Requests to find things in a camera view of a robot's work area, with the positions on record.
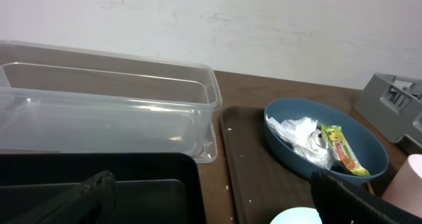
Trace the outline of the pink cup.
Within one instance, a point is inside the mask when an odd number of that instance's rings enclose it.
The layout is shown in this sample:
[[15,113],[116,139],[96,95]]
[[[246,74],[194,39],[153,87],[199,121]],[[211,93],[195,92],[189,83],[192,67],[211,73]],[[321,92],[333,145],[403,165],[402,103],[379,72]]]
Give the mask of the pink cup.
[[410,155],[382,195],[382,199],[421,217],[421,154]]

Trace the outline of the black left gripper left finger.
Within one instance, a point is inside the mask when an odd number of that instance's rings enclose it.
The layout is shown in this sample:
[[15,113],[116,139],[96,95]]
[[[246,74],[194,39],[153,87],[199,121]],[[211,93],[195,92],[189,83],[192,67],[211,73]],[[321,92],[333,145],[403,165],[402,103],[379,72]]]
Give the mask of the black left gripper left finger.
[[8,223],[107,223],[117,202],[117,184],[101,171],[73,188],[8,220]]

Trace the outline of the white tissue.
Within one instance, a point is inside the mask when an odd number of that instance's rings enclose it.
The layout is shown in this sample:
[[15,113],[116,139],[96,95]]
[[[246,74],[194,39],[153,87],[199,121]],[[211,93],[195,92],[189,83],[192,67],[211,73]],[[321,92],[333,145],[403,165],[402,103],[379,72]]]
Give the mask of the white tissue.
[[291,144],[293,151],[307,161],[325,169],[334,163],[328,147],[322,140],[318,121],[309,117],[299,120],[285,119],[278,122],[275,118],[265,116],[270,128],[284,141]]

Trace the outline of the blue plate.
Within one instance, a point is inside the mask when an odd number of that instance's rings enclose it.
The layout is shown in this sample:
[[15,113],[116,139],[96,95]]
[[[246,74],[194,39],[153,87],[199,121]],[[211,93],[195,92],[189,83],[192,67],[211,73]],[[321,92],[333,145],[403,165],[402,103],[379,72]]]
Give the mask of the blue plate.
[[[279,123],[286,119],[298,120],[302,117],[309,117],[324,125],[340,125],[358,161],[370,173],[368,177],[336,173],[341,178],[361,186],[387,172],[389,158],[383,144],[370,130],[349,115],[323,103],[303,98],[277,99],[264,109],[265,119],[274,118]],[[284,142],[266,121],[264,122],[264,133],[269,148],[278,162],[299,176],[310,179],[311,174],[320,169],[318,165],[296,154],[291,144]]]

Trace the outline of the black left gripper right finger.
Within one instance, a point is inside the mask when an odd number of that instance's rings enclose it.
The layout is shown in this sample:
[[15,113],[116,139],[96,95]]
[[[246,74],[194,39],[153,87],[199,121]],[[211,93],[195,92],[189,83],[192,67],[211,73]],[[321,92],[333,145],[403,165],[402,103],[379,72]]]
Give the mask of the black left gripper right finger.
[[310,178],[311,196],[323,223],[421,224],[404,211],[347,180],[320,169]]

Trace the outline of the green yellow snack wrapper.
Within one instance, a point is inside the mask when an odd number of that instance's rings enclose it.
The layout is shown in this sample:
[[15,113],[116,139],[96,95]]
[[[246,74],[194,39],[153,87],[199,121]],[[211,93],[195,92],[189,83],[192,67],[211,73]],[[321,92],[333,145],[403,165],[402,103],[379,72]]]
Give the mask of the green yellow snack wrapper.
[[334,159],[333,171],[360,177],[368,177],[371,175],[356,158],[340,125],[324,125],[320,123],[319,127],[322,140]]

